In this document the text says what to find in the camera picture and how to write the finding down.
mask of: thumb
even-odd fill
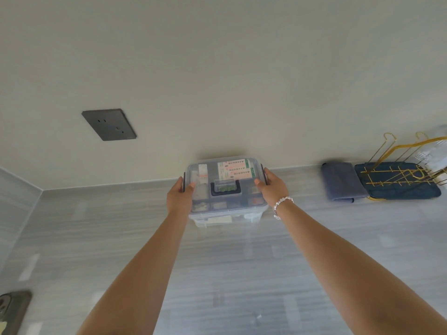
[[[185,194],[192,196],[195,188],[195,182],[191,182],[189,186],[185,188]]]
[[[262,182],[260,179],[254,179],[254,184],[256,185],[256,188],[258,188],[261,192],[265,189],[265,183]]]

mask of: forearm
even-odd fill
[[[152,334],[188,220],[170,213],[121,271],[78,335]]]
[[[413,331],[445,327],[444,318],[402,281],[291,201],[281,203],[277,211],[354,333],[398,334],[407,326]]]

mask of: silver bracelet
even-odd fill
[[[286,197],[283,197],[282,199],[280,199],[276,204],[275,204],[275,207],[273,207],[273,212],[274,212],[274,214],[273,214],[273,217],[275,218],[275,219],[277,219],[277,220],[280,220],[281,218],[278,216],[278,214],[276,213],[276,208],[278,207],[278,205],[281,203],[281,202],[284,202],[285,200],[291,200],[292,202],[293,202],[293,198],[291,198],[290,196],[286,196]]]

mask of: box lid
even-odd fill
[[[254,179],[265,182],[262,165],[253,157],[223,157],[190,164],[185,187],[195,182],[192,219],[263,212],[268,204]]]

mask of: gray outlet plate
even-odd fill
[[[87,110],[82,116],[103,141],[137,138],[121,109]]]

